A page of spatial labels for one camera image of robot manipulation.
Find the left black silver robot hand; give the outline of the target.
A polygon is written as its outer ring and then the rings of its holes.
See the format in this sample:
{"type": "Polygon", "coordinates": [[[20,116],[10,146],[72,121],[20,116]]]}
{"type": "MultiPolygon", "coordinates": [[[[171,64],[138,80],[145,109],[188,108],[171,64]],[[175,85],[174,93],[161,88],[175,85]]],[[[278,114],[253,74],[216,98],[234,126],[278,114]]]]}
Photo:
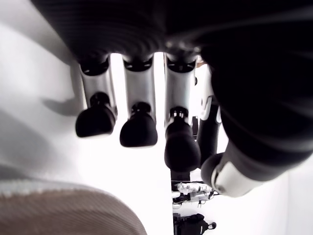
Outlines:
{"type": "Polygon", "coordinates": [[[240,197],[313,152],[310,0],[35,0],[79,62],[200,55],[229,138],[203,180],[240,197]]]}

